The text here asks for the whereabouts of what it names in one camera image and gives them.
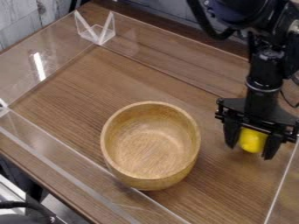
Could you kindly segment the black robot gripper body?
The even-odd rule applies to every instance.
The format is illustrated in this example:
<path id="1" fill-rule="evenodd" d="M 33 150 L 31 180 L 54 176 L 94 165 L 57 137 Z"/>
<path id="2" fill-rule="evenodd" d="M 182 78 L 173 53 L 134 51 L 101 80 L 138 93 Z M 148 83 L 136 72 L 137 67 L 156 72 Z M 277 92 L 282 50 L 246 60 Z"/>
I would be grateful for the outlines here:
<path id="1" fill-rule="evenodd" d="M 240 128 L 249 128 L 265 134 L 278 133 L 282 143 L 293 143 L 299 134 L 296 117 L 289 114 L 277 103 L 277 88 L 256 88 L 246 86 L 244 98 L 218 98 L 214 117 L 224 124 L 229 117 L 240 123 Z"/>

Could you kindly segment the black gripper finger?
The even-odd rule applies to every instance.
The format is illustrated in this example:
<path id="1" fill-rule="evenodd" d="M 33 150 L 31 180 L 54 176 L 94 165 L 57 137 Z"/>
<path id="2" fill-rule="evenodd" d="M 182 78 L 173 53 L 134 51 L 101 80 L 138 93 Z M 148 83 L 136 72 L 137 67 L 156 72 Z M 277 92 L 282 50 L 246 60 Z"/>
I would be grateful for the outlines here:
<path id="1" fill-rule="evenodd" d="M 273 158 L 280 144 L 282 142 L 282 136 L 278 133 L 272 133 L 265 140 L 265 146 L 262 150 L 262 158 L 264 160 L 269 160 Z"/>
<path id="2" fill-rule="evenodd" d="M 229 117 L 225 117 L 222 124 L 222 131 L 224 131 L 225 144 L 229 148 L 233 148 L 238 141 L 240 123 L 236 120 L 230 119 Z"/>

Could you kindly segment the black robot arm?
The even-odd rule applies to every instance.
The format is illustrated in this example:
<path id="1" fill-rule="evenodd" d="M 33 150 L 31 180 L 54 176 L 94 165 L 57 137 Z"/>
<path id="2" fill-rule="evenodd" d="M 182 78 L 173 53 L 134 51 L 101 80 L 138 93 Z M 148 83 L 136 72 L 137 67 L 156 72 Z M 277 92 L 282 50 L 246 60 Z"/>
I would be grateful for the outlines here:
<path id="1" fill-rule="evenodd" d="M 193 12 L 214 39 L 246 33 L 246 95 L 217 99 L 228 147 L 246 143 L 245 132 L 261 142 L 265 160 L 299 136 L 299 118 L 278 105 L 284 81 L 299 72 L 299 6 L 290 0 L 205 0 Z"/>

